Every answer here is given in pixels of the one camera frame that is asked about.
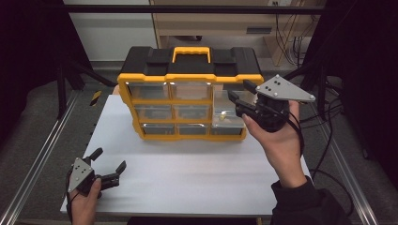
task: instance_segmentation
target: person's left hand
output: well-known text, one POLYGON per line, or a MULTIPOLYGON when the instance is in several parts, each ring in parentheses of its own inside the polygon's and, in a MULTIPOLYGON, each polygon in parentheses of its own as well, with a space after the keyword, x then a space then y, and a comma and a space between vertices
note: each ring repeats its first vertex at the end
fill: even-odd
POLYGON ((70 193, 70 197, 77 196, 72 201, 73 225, 91 225, 95 222, 97 198, 100 194, 101 181, 98 178, 91 186, 88 196, 78 194, 77 190, 70 193))

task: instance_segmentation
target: black horizontal bar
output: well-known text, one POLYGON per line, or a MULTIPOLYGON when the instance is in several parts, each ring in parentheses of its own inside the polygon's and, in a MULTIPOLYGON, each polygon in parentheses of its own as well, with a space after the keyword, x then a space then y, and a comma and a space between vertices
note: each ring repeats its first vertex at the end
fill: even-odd
POLYGON ((337 8, 326 7, 248 7, 248 6, 141 6, 141 5, 45 5, 47 10, 70 13, 217 13, 217 14, 298 14, 321 15, 337 8))

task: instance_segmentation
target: toolbox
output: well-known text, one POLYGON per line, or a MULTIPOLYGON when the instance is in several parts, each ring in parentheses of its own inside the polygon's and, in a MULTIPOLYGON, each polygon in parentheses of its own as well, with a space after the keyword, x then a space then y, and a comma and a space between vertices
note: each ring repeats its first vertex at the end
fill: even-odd
POLYGON ((246 137, 226 90, 254 101, 243 80, 264 82, 253 49, 131 47, 117 78, 144 140, 239 141, 246 137))

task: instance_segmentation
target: hand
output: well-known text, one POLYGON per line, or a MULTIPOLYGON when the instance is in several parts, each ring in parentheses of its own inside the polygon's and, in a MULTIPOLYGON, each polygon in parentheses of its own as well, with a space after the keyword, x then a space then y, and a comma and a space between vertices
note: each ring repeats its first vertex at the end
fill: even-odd
POLYGON ((77 190, 73 190, 70 193, 71 198, 73 198, 77 194, 76 198, 74 198, 74 200, 72 201, 73 225, 94 224, 97 208, 97 198, 100 194, 100 188, 101 181, 98 178, 91 186, 90 192, 88 193, 87 197, 78 194, 77 190))
MULTIPOLYGON (((290 112, 299 120, 299 104, 289 101, 290 112)), ((287 123, 277 132, 268 133, 244 114, 242 116, 249 132, 260 142, 266 152, 269 164, 278 174, 282 187, 296 188, 307 182, 300 162, 299 136, 287 123)), ((289 119, 298 126, 296 120, 290 115, 289 119)))

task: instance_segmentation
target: wall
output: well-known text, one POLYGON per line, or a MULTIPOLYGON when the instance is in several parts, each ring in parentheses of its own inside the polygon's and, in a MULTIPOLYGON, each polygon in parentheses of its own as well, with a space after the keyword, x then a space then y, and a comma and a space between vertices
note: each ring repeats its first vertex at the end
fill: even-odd
MULTIPOLYGON (((64 0, 66 5, 149 5, 148 0, 64 0)), ((131 46, 157 48, 151 14, 70 13, 90 61, 124 61, 131 46)))

